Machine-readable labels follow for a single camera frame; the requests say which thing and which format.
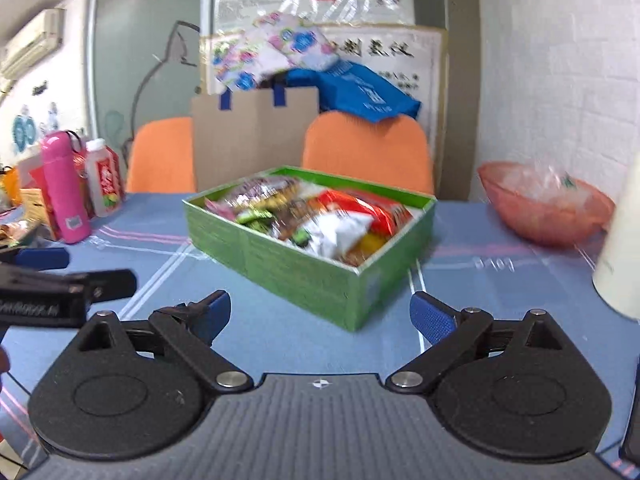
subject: chair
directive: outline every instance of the chair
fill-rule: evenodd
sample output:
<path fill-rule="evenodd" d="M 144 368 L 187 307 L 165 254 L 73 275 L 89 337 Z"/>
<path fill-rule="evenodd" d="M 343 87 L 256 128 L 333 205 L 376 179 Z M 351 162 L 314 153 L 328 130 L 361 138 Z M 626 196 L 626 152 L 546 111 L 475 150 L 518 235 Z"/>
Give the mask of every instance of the chair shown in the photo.
<path fill-rule="evenodd" d="M 193 123 L 190 117 L 142 126 L 131 147 L 128 193 L 193 193 Z"/>
<path fill-rule="evenodd" d="M 434 194 L 426 134 L 406 115 L 373 124 L 343 112 L 320 114 L 306 131 L 302 167 Z"/>

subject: blue plastic bag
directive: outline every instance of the blue plastic bag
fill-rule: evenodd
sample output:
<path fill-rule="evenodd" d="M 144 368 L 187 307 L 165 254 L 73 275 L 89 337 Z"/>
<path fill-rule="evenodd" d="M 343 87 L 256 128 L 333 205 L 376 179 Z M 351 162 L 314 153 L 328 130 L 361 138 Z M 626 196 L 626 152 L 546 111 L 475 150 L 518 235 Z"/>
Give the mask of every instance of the blue plastic bag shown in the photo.
<path fill-rule="evenodd" d="M 325 72 L 290 70 L 287 86 L 317 86 L 322 111 L 340 110 L 372 123 L 400 114 L 415 119 L 421 105 L 369 68 L 344 60 Z"/>

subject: white brick wall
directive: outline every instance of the white brick wall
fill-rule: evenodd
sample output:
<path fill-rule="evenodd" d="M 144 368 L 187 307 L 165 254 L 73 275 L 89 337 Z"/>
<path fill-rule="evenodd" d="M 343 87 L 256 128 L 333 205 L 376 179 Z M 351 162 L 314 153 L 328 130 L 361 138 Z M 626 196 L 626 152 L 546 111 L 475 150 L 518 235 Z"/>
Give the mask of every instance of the white brick wall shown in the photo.
<path fill-rule="evenodd" d="M 36 124 L 47 123 L 49 105 L 55 102 L 58 122 L 63 130 L 86 129 L 84 107 L 84 35 L 85 0 L 65 0 L 64 43 L 25 74 L 0 105 L 0 163 L 13 165 L 16 159 L 12 126 L 23 105 L 29 107 Z M 47 81 L 47 90 L 33 96 L 35 86 Z"/>
<path fill-rule="evenodd" d="M 640 0 L 480 0 L 480 14 L 476 165 L 540 160 L 617 199 L 640 149 Z"/>

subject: pink bottle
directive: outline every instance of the pink bottle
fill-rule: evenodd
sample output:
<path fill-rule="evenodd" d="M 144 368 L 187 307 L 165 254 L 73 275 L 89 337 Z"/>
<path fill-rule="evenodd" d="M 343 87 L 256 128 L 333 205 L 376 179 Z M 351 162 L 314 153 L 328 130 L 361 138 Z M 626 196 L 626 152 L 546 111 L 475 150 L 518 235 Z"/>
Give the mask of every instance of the pink bottle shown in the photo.
<path fill-rule="evenodd" d="M 91 234 L 91 225 L 74 167 L 71 138 L 66 132 L 56 132 L 42 139 L 41 146 L 44 177 L 53 214 L 62 239 L 67 244 L 75 244 Z"/>

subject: green box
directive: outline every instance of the green box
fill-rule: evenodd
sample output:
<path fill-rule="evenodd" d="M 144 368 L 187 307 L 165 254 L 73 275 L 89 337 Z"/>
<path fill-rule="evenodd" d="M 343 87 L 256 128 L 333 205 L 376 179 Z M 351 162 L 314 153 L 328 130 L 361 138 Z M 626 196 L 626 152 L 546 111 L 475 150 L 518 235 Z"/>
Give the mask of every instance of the green box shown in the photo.
<path fill-rule="evenodd" d="M 285 245 L 204 209 L 205 197 L 218 200 L 240 181 L 183 201 L 191 240 L 202 252 L 317 316 L 350 331 L 359 329 L 385 298 L 405 283 L 406 270 L 424 253 L 431 238 L 436 199 L 289 166 L 260 173 L 265 174 L 296 176 L 332 188 L 366 190 L 423 211 L 363 265 L 350 267 Z"/>

